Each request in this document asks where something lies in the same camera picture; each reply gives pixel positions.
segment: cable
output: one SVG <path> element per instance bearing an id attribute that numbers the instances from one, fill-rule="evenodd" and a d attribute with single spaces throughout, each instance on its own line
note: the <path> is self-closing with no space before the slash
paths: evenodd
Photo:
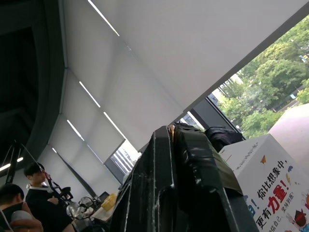
<path id="1" fill-rule="evenodd" d="M 3 216 L 3 218 L 4 218 L 4 220 L 5 220 L 6 225 L 9 227 L 9 229 L 11 230 L 11 232 L 14 232 L 13 229 L 11 228 L 11 226 L 10 226 L 8 220 L 6 219 L 6 217 L 5 217 L 4 212 L 2 211 L 2 209 L 0 209 L 0 211 L 1 211 L 1 214 L 2 214 L 2 216 Z"/>

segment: white box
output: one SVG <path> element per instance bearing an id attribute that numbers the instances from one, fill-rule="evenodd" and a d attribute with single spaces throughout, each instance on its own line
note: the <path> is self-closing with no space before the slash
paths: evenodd
<path id="1" fill-rule="evenodd" d="M 309 232 L 309 178 L 270 134 L 225 146 L 219 154 L 260 231 Z"/>

